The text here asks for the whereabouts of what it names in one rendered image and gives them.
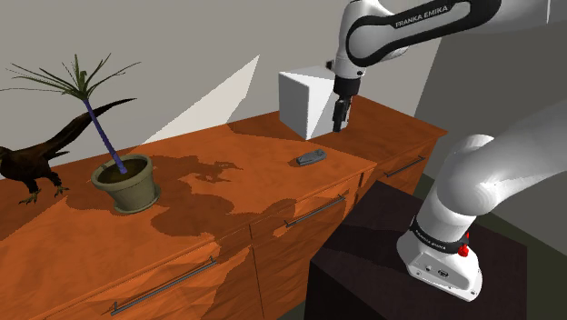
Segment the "white box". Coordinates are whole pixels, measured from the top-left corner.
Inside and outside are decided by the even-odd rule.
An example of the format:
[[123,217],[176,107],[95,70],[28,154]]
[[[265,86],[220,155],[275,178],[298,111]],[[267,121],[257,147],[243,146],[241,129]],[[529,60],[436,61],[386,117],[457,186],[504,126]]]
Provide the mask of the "white box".
[[316,65],[280,72],[279,117],[304,140],[333,131],[334,73]]

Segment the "orange wooden chest of drawers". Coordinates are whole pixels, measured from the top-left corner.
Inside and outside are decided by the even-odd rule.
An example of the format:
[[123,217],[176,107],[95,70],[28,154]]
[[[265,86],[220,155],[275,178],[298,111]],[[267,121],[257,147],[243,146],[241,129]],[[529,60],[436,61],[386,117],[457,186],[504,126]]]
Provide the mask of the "orange wooden chest of drawers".
[[[378,180],[412,194],[437,140],[446,131],[380,105],[362,96],[353,98],[350,122],[340,133],[302,139],[272,112],[225,126],[265,183],[283,194],[304,199],[353,179],[362,195]],[[327,156],[312,165],[295,159],[316,149]]]
[[1,181],[0,320],[260,320],[256,242],[314,209],[341,218],[372,167],[295,162],[312,150],[226,126],[141,145],[161,194],[131,215],[91,183],[103,156],[59,166],[68,192],[36,205]]

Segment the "grey remote control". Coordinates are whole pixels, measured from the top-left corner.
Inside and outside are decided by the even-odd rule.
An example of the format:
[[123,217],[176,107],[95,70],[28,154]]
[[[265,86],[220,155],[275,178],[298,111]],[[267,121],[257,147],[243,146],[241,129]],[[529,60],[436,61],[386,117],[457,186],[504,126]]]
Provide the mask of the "grey remote control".
[[323,149],[316,149],[312,152],[305,153],[298,156],[295,162],[299,166],[312,165],[314,163],[320,162],[326,158],[327,154]]

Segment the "dark robot stand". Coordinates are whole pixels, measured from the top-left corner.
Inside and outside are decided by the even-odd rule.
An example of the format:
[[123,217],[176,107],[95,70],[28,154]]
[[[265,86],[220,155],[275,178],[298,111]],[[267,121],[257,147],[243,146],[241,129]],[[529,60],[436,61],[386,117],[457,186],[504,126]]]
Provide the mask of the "dark robot stand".
[[473,224],[483,275],[465,302],[413,278],[396,242],[422,200],[376,182],[310,262],[304,320],[529,320],[527,249]]

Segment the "potted plant with blue stem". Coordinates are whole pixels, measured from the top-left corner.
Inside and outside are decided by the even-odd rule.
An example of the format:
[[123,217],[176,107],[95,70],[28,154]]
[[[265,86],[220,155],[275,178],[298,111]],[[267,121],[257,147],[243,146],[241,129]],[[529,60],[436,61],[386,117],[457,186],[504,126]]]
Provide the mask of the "potted plant with blue stem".
[[96,69],[89,73],[80,68],[79,59],[74,61],[65,70],[71,77],[69,82],[63,78],[47,72],[41,68],[37,73],[16,65],[13,72],[18,78],[30,80],[45,85],[46,92],[56,92],[61,95],[70,95],[80,100],[89,112],[97,133],[100,135],[111,160],[99,165],[91,174],[91,182],[95,188],[106,192],[114,199],[114,209],[121,214],[134,214],[151,207],[161,194],[161,189],[154,181],[153,161],[147,155],[132,154],[120,156],[112,146],[98,117],[111,108],[127,103],[122,99],[94,108],[90,104],[90,97],[94,90],[112,77],[123,75],[122,68],[102,80],[93,83],[92,79],[106,64],[102,59]]

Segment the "dark brown bird figure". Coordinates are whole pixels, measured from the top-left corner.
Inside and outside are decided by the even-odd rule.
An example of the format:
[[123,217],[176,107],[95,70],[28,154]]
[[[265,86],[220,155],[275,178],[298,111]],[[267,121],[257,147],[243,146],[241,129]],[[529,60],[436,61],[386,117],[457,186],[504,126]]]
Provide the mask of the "dark brown bird figure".
[[89,112],[85,112],[60,132],[47,141],[27,148],[11,150],[0,146],[0,175],[6,179],[19,181],[25,184],[29,196],[20,201],[20,204],[35,203],[41,189],[36,179],[47,178],[56,188],[55,196],[67,190],[62,186],[58,173],[54,172],[49,161],[68,154],[63,148],[70,145],[93,122]]

